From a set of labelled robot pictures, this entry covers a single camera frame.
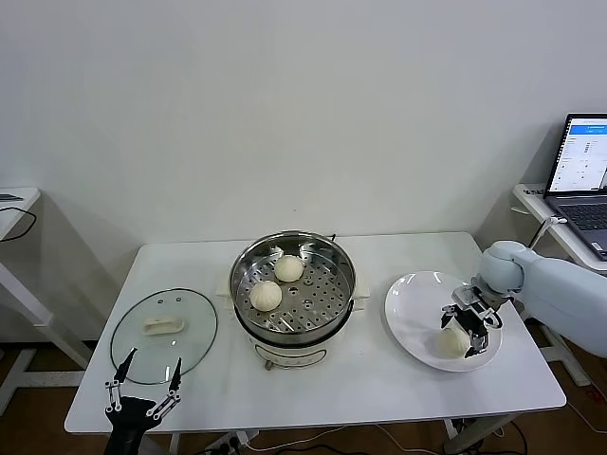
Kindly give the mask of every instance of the white wall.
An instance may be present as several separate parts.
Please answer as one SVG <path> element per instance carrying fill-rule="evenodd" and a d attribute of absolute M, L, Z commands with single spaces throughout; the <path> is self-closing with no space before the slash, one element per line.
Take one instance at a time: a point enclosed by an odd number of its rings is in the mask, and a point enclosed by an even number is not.
<path fill-rule="evenodd" d="M 514 235 L 546 134 L 606 110 L 606 5 L 3 2 L 0 185 L 45 191 L 118 283 L 147 242 Z"/>

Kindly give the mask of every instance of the black cable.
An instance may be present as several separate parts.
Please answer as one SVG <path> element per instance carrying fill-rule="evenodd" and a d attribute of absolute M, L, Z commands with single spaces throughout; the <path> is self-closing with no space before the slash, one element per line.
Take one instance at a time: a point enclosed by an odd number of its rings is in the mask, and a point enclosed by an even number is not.
<path fill-rule="evenodd" d="M 550 219 L 549 218 L 546 219 L 546 220 L 543 220 L 543 222 L 540 223 L 540 227 L 538 227 L 538 230 L 536 230 L 535 234 L 533 234 L 533 237 L 531 237 L 531 241 L 527 244 L 527 247 L 531 247 L 533 245 L 533 243 L 538 238 L 538 235 L 540 235 L 540 232 L 543 229 L 543 225 L 545 225 L 546 223 L 550 223 Z"/>
<path fill-rule="evenodd" d="M 510 423 L 512 424 L 513 427 L 516 428 L 516 430 L 521 435 L 521 439 L 523 440 L 523 453 L 524 453 L 524 455 L 527 455 L 529 453 L 529 446 L 527 445 L 527 438 L 524 437 L 523 431 L 521 430 L 521 428 L 518 425 L 516 425 L 516 423 L 514 421 L 512 421 Z"/>
<path fill-rule="evenodd" d="M 17 240 L 17 239 L 20 239 L 21 237 L 24 237 L 25 235 L 28 235 L 28 232 L 31 231 L 31 229 L 36 224 L 36 221 L 38 220 L 38 217 L 36 215 L 34 215 L 31 211 L 19 209 L 18 207 L 4 207 L 3 209 L 0 209 L 0 211 L 5 211 L 5 210 L 18 210 L 18 211 L 21 211 L 22 213 L 31 216 L 32 219 L 31 219 L 31 223 L 29 224 L 28 228 L 25 231 L 23 231 L 19 235 L 15 235 L 14 237 L 8 237 L 8 239 L 2 239 L 2 240 L 0 240 L 0 243 L 2 243 L 2 242 L 10 242 L 12 240 Z"/>
<path fill-rule="evenodd" d="M 326 444 L 316 444 L 315 446 L 306 447 L 306 448 L 285 447 L 285 448 L 281 448 L 277 452 L 274 452 L 274 455 L 281 455 L 282 453 L 287 453 L 287 452 L 308 452 L 310 450 L 316 450 L 317 448 L 324 448 L 326 450 L 329 450 L 333 453 L 337 453 L 339 455 L 371 455 L 367 452 L 342 452 L 341 450 L 337 450 L 336 448 L 333 448 L 332 446 L 328 446 Z"/>

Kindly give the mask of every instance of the table leg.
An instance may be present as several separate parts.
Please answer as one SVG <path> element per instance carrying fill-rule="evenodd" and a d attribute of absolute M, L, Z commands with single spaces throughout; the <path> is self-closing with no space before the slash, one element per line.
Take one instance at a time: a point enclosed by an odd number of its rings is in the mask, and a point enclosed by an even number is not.
<path fill-rule="evenodd" d="M 59 349 L 86 369 L 93 354 L 67 327 L 40 303 L 10 271 L 0 264 L 0 284 L 21 303 L 19 312 L 38 330 L 45 334 Z"/>
<path fill-rule="evenodd" d="M 171 433 L 171 445 L 169 446 L 169 453 L 171 455 L 177 455 L 179 453 L 179 434 Z"/>
<path fill-rule="evenodd" d="M 445 445 L 445 453 L 454 455 L 461 453 L 481 439 L 487 438 L 489 434 L 499 427 L 515 419 L 519 414 L 491 415 L 489 417 L 479 417 L 469 427 L 452 439 L 449 439 Z"/>
<path fill-rule="evenodd" d="M 149 436 L 143 436 L 139 446 L 139 455 L 170 455 L 164 448 L 156 444 Z"/>

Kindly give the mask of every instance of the electric steamer pot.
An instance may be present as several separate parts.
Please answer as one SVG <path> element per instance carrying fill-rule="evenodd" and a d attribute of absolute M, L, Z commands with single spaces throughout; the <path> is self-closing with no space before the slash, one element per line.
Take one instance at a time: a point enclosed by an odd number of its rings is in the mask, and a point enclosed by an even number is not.
<path fill-rule="evenodd" d="M 295 282 L 281 282 L 274 275 L 276 261 L 286 254 L 303 261 L 303 274 Z M 268 312 L 250 302 L 251 289 L 261 281 L 276 282 L 283 292 L 280 305 Z M 352 314 L 355 284 L 354 267 L 340 246 L 298 230 L 259 239 L 238 256 L 230 271 L 236 316 L 248 334 L 261 342 L 261 346 L 254 342 L 255 349 L 270 363 L 274 356 L 264 355 L 260 348 L 274 353 L 301 351 L 334 336 Z"/>

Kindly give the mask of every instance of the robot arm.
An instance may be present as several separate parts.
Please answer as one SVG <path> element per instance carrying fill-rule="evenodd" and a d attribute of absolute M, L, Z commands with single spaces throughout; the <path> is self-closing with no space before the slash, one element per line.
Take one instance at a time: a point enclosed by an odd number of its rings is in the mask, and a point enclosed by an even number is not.
<path fill-rule="evenodd" d="M 456 305 L 444 308 L 443 326 L 456 318 L 470 334 L 468 356 L 487 348 L 485 327 L 474 329 L 478 322 L 495 327 L 500 306 L 516 299 L 533 318 L 607 357 L 607 278 L 575 264 L 544 258 L 516 242 L 496 242 L 483 253 L 472 284 L 455 289 L 453 299 Z"/>

